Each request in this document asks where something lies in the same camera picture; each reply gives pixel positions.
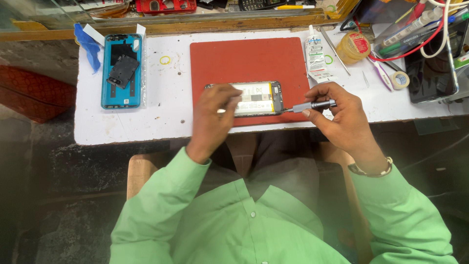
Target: pen holder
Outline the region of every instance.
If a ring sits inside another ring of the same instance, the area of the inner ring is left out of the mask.
[[[430,16],[435,16],[429,11],[432,8],[431,5],[427,4],[422,14],[416,13],[414,8],[407,11],[376,37],[374,50],[379,56],[392,58],[402,55],[427,39],[436,30],[438,22],[429,22],[431,24],[426,22],[429,19],[428,13],[431,13]]]

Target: red phone housing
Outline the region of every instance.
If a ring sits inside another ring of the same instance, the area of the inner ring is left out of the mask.
[[[172,14],[172,13],[193,13],[196,11],[196,0],[172,0],[174,8],[168,8],[163,0],[140,0],[141,11],[144,14]]]

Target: toothbrush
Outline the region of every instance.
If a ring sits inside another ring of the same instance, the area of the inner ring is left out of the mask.
[[[377,61],[371,59],[370,57],[367,57],[367,58],[375,66],[375,69],[376,69],[377,73],[379,74],[379,77],[381,78],[381,81],[383,81],[384,85],[391,92],[394,92],[394,88],[393,88],[393,84],[391,83],[391,79],[389,78],[387,73],[384,71],[383,67],[381,67],[381,65]]]

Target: hand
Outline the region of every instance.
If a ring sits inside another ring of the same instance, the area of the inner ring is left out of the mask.
[[[192,138],[186,147],[189,158],[203,164],[225,141],[233,126],[241,93],[229,84],[216,84],[202,93],[194,107]],[[220,116],[217,110],[225,103],[226,112]]]
[[[359,97],[348,93],[335,82],[316,85],[304,97],[305,102],[334,99],[337,107],[330,107],[334,115],[332,121],[313,109],[303,110],[303,115],[332,144],[349,153],[364,172],[380,174],[387,169],[387,160],[371,133]]]

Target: green shirt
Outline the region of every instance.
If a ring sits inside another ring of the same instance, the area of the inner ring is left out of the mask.
[[[256,202],[242,179],[194,199],[209,166],[183,148],[155,172],[122,209],[110,263],[349,263],[322,241],[319,218],[274,186]],[[437,209],[394,166],[380,178],[350,174],[375,236],[372,264],[457,263]]]

